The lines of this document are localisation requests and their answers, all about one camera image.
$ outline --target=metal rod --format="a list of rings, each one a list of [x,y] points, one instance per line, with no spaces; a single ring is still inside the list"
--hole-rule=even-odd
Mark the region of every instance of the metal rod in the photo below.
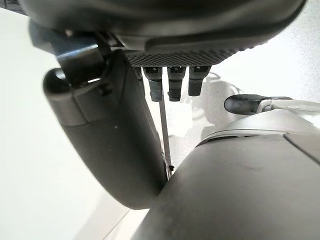
[[[166,116],[166,105],[165,105],[165,96],[164,90],[162,89],[162,100],[159,102],[160,108],[160,118],[161,118],[161,127],[162,127],[162,137],[163,137],[163,148],[164,156],[168,165],[171,165],[170,157],[170,145],[169,145],[169,135],[168,135],[168,126],[167,126],[167,116]]]

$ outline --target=black handle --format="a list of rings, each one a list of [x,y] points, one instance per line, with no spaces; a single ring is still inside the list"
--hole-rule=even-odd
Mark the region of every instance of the black handle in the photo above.
[[[259,104],[263,100],[292,100],[286,96],[260,96],[255,94],[232,95],[224,101],[224,108],[229,113],[240,115],[253,115],[257,113]]]

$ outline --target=white wall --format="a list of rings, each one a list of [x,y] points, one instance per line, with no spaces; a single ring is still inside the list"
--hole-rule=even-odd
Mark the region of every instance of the white wall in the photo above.
[[[56,59],[0,9],[0,239],[100,240],[128,209],[96,181],[42,91]]]

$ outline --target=white surface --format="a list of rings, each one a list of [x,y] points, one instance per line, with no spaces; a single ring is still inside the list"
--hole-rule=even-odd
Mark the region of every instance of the white surface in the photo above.
[[[55,57],[0,9],[0,239],[101,240],[128,209],[96,181],[43,94]]]

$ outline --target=black plastic housing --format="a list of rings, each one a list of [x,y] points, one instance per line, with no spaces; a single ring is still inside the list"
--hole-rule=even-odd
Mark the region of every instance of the black plastic housing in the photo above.
[[[131,209],[149,208],[167,181],[144,90],[121,51],[100,80],[73,88],[47,73],[43,88],[65,133],[100,184]]]

